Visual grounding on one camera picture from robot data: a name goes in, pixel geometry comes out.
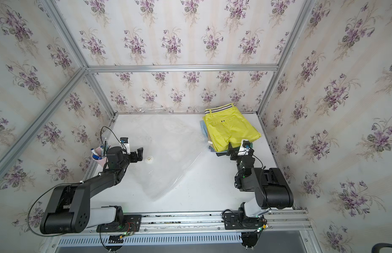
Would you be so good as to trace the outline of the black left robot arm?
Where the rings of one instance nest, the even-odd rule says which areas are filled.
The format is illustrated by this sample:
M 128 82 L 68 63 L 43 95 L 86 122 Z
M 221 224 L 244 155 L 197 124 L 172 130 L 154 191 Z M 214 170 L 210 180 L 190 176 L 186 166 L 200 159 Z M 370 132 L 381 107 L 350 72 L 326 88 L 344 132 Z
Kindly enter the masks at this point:
M 80 183 L 56 186 L 40 222 L 40 232 L 50 234 L 81 233 L 87 227 L 125 224 L 122 207 L 91 208 L 90 199 L 119 184 L 130 163 L 142 161 L 144 148 L 128 153 L 122 147 L 109 148 L 99 175 Z

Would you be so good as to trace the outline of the yellow garment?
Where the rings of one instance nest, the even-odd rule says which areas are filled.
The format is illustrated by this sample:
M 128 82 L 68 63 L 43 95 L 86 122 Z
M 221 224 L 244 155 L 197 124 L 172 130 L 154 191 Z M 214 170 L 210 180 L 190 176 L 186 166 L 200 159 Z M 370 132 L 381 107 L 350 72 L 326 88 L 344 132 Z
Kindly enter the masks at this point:
M 203 121 L 216 152 L 224 152 L 229 146 L 239 147 L 242 140 L 254 142 L 261 138 L 261 133 L 233 103 L 206 109 Z

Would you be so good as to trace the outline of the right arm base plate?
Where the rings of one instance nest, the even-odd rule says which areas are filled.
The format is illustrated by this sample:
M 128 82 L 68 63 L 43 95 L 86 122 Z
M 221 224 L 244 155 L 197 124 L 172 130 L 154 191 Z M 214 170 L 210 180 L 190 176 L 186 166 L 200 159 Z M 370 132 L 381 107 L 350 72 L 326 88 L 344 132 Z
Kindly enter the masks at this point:
M 223 211 L 221 217 L 226 230 L 253 229 L 261 231 L 267 226 L 267 222 L 264 219 L 249 218 L 243 213 L 236 213 L 230 210 Z

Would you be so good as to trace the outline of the dark grey trousers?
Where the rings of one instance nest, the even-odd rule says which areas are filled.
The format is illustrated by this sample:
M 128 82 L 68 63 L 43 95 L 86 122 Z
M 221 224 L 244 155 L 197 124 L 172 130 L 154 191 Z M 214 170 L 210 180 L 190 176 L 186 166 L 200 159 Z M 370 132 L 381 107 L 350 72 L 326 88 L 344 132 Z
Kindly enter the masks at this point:
M 228 152 L 218 152 L 218 153 L 216 153 L 216 156 L 217 157 L 229 156 L 229 153 Z

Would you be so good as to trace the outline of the clear plastic vacuum bag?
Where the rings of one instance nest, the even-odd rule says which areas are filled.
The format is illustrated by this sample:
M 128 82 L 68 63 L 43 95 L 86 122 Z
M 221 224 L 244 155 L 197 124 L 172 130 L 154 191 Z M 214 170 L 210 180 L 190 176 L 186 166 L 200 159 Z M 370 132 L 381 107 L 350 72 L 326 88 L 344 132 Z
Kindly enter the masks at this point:
M 155 201 L 169 193 L 192 169 L 209 143 L 200 114 L 121 114 L 114 130 L 127 137 L 129 150 L 143 148 L 143 160 L 127 173 Z

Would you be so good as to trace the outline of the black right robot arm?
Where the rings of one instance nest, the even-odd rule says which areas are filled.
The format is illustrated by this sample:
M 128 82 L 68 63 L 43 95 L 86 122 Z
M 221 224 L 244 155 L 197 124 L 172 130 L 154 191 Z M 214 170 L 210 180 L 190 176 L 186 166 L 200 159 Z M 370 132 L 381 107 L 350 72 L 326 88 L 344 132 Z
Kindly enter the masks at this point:
M 226 155 L 237 164 L 234 186 L 241 192 L 252 192 L 254 198 L 243 202 L 237 211 L 229 209 L 222 212 L 226 230 L 254 229 L 264 230 L 267 220 L 264 215 L 272 209 L 291 208 L 294 197 L 288 183 L 279 168 L 267 169 L 261 162 L 255 166 L 258 159 L 251 143 L 243 140 L 234 148 L 229 144 Z

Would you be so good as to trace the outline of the light blue garment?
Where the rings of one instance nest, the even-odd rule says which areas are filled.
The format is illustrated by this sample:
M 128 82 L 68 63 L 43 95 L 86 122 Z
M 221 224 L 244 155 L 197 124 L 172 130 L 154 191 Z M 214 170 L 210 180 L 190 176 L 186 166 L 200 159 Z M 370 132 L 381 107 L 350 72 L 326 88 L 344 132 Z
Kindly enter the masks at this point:
M 209 135 L 207 127 L 206 127 L 206 124 L 203 120 L 200 121 L 200 126 L 201 126 L 201 130 L 202 130 L 203 135 L 207 138 L 207 142 L 209 144 L 209 150 L 211 152 L 215 152 L 210 135 Z

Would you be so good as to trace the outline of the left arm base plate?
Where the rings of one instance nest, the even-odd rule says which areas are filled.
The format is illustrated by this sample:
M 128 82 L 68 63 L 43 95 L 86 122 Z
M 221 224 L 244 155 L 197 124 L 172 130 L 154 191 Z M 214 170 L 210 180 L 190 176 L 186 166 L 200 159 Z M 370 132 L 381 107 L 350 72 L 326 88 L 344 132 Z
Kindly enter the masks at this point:
M 124 215 L 122 221 L 98 225 L 97 233 L 135 233 L 139 232 L 142 215 Z

